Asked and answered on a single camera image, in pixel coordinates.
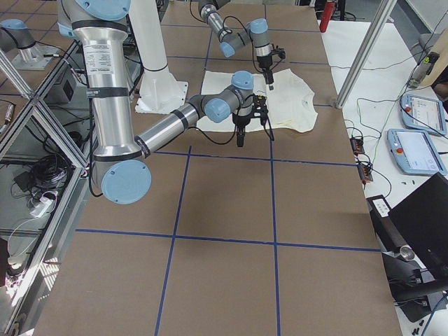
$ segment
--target white cloth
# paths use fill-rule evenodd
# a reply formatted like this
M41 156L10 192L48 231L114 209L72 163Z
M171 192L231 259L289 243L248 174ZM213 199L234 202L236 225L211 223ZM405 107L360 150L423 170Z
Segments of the white cloth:
M232 73L206 71L201 93L214 95L223 91L232 80ZM317 119L314 110L314 92L309 86L290 69L274 73L274 89L269 91L265 79L260 74L253 75L253 92L267 97L269 119L272 128L290 128L298 132L312 130ZM207 117L200 119L197 126L203 131L233 132L235 126L232 116L218 124ZM253 120L246 132L262 130L263 127L257 120Z

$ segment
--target white plastic connector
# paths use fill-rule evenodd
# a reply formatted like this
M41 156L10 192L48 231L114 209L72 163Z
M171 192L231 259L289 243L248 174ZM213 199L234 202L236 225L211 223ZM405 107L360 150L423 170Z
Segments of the white plastic connector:
M49 199L45 196L42 196L40 198L40 202L36 206L34 206L34 208L30 211L29 214L35 218L40 218L45 214L45 212L47 212L47 210L51 207L53 202L54 202L53 199Z

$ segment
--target blue joint cap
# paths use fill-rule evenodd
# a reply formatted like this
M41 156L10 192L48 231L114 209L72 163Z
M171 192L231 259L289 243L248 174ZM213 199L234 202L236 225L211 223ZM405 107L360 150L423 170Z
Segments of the blue joint cap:
M0 22L0 25L3 28L7 28L7 29L26 29L27 26L25 23L23 23L23 21L19 20L19 19L7 19L4 20L2 22Z
M128 13L131 0L76 0L91 16L105 21L119 21Z
M225 57L231 57L235 55L235 49L227 42L221 42L219 48L221 49Z
M237 71L232 76L232 85L240 90L253 90L253 75L245 70Z
M254 34L263 34L267 32L266 19L257 19L251 22L251 32Z
M225 100L213 98L205 105L205 114L214 123L220 123L231 114L230 106Z
M140 200L151 186L151 173L142 161L126 160L108 169L101 182L104 196L117 204Z
M76 39L76 35L73 32L73 29L71 27L65 26L63 24L57 23L59 26L59 33L65 37L68 37L70 39Z

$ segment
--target metal pole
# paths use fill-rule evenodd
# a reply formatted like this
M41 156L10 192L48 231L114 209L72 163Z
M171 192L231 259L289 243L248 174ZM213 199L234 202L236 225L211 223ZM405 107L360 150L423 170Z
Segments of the metal pole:
M11 83L14 84L15 88L23 97L28 99L31 99L33 97L33 90L20 76L11 62L9 62L9 59L6 57L5 53L2 50L0 50L0 69L3 70L6 77L8 77Z
M336 109L341 109L347 98L350 95L353 86L358 80L361 71L363 70L364 64L367 61L367 58L370 55L370 52L373 49L373 46L377 42L378 36L381 34L381 31L386 24L389 15L391 14L393 7L395 6L397 0L382 0L377 13L369 26L367 34L364 37L363 42L361 43L361 47L356 54L355 60L351 65L349 74L345 78L344 84L342 84L341 91L339 92L339 96L337 96L335 107Z

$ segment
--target blue tablet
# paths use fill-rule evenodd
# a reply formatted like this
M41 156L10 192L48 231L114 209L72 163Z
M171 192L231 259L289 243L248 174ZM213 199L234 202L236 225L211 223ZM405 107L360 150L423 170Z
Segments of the blue tablet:
M426 131L390 129L387 131L387 140L395 161L405 174L448 174Z
M445 110L440 100L405 94L401 105L409 110L401 111L403 122L407 128L425 130L434 135L447 134Z

